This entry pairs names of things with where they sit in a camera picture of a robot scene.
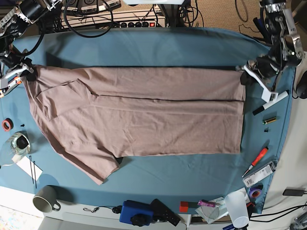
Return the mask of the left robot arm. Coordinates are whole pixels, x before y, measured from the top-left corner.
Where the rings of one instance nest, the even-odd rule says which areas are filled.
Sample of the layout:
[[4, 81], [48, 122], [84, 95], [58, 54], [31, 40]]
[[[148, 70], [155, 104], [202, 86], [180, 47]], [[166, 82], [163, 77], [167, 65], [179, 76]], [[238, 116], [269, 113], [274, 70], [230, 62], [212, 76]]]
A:
[[301, 37], [285, 0], [261, 0], [260, 16], [259, 31], [271, 48], [266, 55], [248, 61], [247, 67], [261, 80], [278, 79], [286, 67], [301, 63], [304, 57]]

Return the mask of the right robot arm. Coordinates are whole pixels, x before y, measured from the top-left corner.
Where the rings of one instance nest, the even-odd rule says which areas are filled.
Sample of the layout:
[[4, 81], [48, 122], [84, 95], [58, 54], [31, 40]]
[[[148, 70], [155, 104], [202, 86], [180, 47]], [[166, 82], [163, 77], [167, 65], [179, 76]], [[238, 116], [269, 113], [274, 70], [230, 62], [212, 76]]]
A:
[[[6, 86], [14, 75], [35, 76], [35, 68], [28, 56], [37, 50], [46, 33], [42, 18], [61, 4], [61, 0], [23, 0], [0, 20], [0, 65], [8, 67], [6, 74], [0, 71], [2, 85]], [[12, 43], [35, 23], [41, 25], [40, 37], [31, 50], [21, 53]]]

